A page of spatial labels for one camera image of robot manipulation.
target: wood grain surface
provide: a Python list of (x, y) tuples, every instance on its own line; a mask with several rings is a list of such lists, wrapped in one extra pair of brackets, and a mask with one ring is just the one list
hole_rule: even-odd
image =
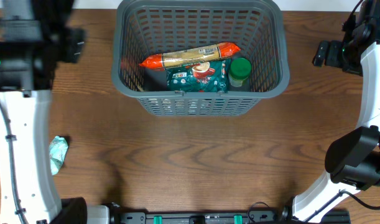
[[(321, 40), (343, 37), (347, 16), (284, 13), (291, 80), (283, 95), (240, 117), (163, 118), (111, 83), (116, 11), (75, 11), (71, 24), (88, 40), (78, 65), (57, 70), (50, 116), (50, 139), (72, 138), (54, 177), (61, 198), (150, 212), (283, 206), (320, 176), (330, 143), (358, 120), (362, 78), (311, 64)], [(380, 188), (359, 196), (380, 205)], [(380, 212), (351, 199), (338, 207), (354, 224), (380, 223)]]

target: crumpled plastic bag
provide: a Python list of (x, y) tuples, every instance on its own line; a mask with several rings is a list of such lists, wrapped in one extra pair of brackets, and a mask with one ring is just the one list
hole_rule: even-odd
[(50, 168), (52, 170), (52, 175), (57, 174), (63, 166), (67, 151), (68, 143), (65, 138), (55, 136), (49, 146)]

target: black bracket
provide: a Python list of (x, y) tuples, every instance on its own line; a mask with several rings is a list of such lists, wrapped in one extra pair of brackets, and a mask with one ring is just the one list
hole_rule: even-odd
[(38, 220), (36, 224), (47, 224), (47, 220)]
[[(277, 211), (253, 210), (249, 215), (258, 222), (277, 221)], [(143, 212), (123, 213), (121, 222), (125, 224), (210, 224), (210, 223), (251, 223), (246, 212), (227, 213), (174, 213), (174, 214), (145, 214)]]
[(380, 186), (380, 146), (378, 127), (360, 127), (331, 144), (325, 169), (334, 183), (354, 185), (360, 190)]
[(320, 224), (351, 224), (349, 211), (346, 210), (331, 210), (322, 217)]
[(15, 211), (14, 214), (18, 215), (18, 214), (22, 214), (22, 213), (25, 213), (25, 212), (27, 212), (27, 210), (23, 208), (23, 209)]
[(70, 198), (62, 199), (61, 212), (50, 222), (50, 224), (86, 224), (88, 211), (85, 199)]
[(6, 141), (9, 142), (9, 141), (16, 141), (17, 140), (17, 136), (13, 135), (13, 134), (8, 134), (6, 136)]
[(363, 70), (360, 65), (352, 65), (346, 60), (347, 55), (351, 51), (351, 48), (345, 48), (342, 41), (333, 40), (329, 42), (323, 40), (318, 46), (312, 63), (316, 67), (322, 67), (325, 64), (326, 66), (341, 68), (347, 73), (363, 76)]

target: black cable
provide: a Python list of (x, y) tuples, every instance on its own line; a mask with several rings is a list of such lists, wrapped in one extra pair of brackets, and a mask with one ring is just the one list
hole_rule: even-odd
[(360, 0), (360, 1), (357, 3), (356, 7), (354, 7), (353, 11), (351, 12), (351, 14), (350, 14), (350, 16), (349, 16), (349, 19), (354, 15), (354, 13), (356, 12), (358, 6), (359, 6), (363, 1), (364, 1), (364, 0)]
[(347, 194), (349, 195), (351, 198), (353, 198), (354, 200), (356, 200), (356, 202), (358, 202), (360, 205), (368, 208), (368, 209), (371, 209), (371, 210), (380, 210), (380, 206), (372, 206), (372, 205), (368, 205), (367, 203), (363, 202), (361, 199), (359, 199), (358, 197), (356, 197), (355, 195), (353, 195), (352, 193), (349, 193), (345, 190), (342, 190), (340, 192), (340, 194)]
[(340, 192), (337, 193), (333, 198), (331, 198), (331, 200), (325, 203), (320, 209), (315, 211), (313, 215), (309, 216), (306, 220), (304, 220), (304, 222), (308, 223), (312, 218), (314, 218), (316, 215), (324, 211), (330, 204), (332, 204), (336, 199), (340, 198), (342, 195), (343, 194), (341, 194)]
[(253, 206), (255, 206), (255, 205), (265, 205), (265, 206), (267, 206), (267, 207), (270, 207), (270, 206), (268, 206), (266, 203), (264, 203), (264, 202), (255, 202), (255, 203), (253, 203), (251, 206), (250, 206), (250, 208), (248, 209), (248, 212), (247, 212), (247, 215), (248, 215), (248, 218), (249, 218), (249, 220), (251, 220), (253, 223), (256, 223), (254, 220), (253, 220), (253, 218), (249, 215), (249, 213), (251, 212), (251, 209), (253, 208)]
[(14, 164), (13, 140), (15, 140), (16, 137), (12, 135), (11, 133), (10, 119), (7, 117), (7, 113), (3, 109), (1, 102), (0, 102), (0, 110), (2, 113), (4, 125), (6, 126), (6, 132), (7, 132), (6, 141), (9, 145), (10, 178), (11, 178), (11, 189), (13, 193), (14, 206), (16, 207), (15, 214), (18, 215), (20, 222), (22, 224), (26, 224), (27, 220), (25, 219), (25, 215), (24, 215), (25, 210), (22, 209), (21, 201), (18, 197), (16, 166)]

